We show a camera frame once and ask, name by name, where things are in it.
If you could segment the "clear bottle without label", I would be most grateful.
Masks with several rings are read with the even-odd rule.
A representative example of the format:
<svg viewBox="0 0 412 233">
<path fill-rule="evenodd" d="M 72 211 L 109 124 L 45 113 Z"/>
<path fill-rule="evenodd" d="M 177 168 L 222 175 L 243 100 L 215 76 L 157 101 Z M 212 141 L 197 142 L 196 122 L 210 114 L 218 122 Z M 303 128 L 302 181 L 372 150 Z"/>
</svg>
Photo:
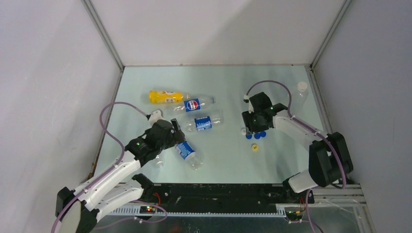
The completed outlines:
<svg viewBox="0 0 412 233">
<path fill-rule="evenodd" d="M 304 103 L 307 100 L 307 97 L 309 95 L 309 89 L 305 92 L 299 92 L 297 90 L 297 85 L 295 85 L 291 91 L 292 94 L 292 103 L 291 103 L 291 113 L 296 115 L 298 112 L 303 108 Z"/>
</svg>

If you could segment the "white bottle cap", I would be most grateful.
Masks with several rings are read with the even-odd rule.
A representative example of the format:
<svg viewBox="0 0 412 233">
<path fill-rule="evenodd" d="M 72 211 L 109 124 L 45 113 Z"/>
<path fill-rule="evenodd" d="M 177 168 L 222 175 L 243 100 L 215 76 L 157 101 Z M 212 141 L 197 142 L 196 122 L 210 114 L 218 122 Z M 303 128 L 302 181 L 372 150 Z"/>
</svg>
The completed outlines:
<svg viewBox="0 0 412 233">
<path fill-rule="evenodd" d="M 308 84 L 306 82 L 299 82 L 297 84 L 297 90 L 299 92 L 305 92 L 307 90 L 307 88 L 308 88 Z"/>
</svg>

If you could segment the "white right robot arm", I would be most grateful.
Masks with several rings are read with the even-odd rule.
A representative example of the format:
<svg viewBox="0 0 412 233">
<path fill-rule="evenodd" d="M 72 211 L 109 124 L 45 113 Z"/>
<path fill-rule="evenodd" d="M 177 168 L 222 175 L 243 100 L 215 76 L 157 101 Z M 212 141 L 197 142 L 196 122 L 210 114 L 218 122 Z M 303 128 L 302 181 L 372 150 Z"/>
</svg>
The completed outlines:
<svg viewBox="0 0 412 233">
<path fill-rule="evenodd" d="M 303 146 L 309 153 L 308 168 L 289 177 L 282 190 L 285 201 L 295 203 L 302 192 L 310 188 L 326 187 L 337 180 L 346 183 L 353 171 L 353 163 L 346 140 L 339 132 L 325 133 L 293 116 L 288 107 L 273 105 L 263 92 L 243 97 L 248 110 L 242 112 L 247 135 L 277 129 Z"/>
</svg>

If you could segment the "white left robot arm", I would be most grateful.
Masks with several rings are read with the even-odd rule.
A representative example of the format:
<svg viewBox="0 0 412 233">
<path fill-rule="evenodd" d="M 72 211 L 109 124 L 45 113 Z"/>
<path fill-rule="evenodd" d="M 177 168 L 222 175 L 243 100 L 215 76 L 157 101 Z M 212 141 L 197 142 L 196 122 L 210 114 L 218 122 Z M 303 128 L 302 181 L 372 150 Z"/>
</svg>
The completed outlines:
<svg viewBox="0 0 412 233">
<path fill-rule="evenodd" d="M 53 233 L 89 233 L 102 218 L 126 203 L 153 198 L 152 182 L 143 174 L 129 182 L 121 181 L 157 158 L 164 150 L 185 141 L 178 121 L 149 116 L 150 128 L 143 135 L 121 145 L 121 154 L 103 172 L 70 190 L 62 188 L 57 195 Z"/>
</svg>

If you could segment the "clear bottle blue label front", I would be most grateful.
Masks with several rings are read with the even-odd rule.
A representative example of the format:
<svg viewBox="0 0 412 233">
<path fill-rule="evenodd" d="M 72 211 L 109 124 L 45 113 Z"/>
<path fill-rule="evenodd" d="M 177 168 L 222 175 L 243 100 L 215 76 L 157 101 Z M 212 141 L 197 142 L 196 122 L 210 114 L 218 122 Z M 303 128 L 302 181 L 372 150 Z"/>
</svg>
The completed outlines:
<svg viewBox="0 0 412 233">
<path fill-rule="evenodd" d="M 203 165 L 202 153 L 188 141 L 184 141 L 175 146 L 178 155 L 187 163 L 193 170 L 198 170 Z"/>
</svg>

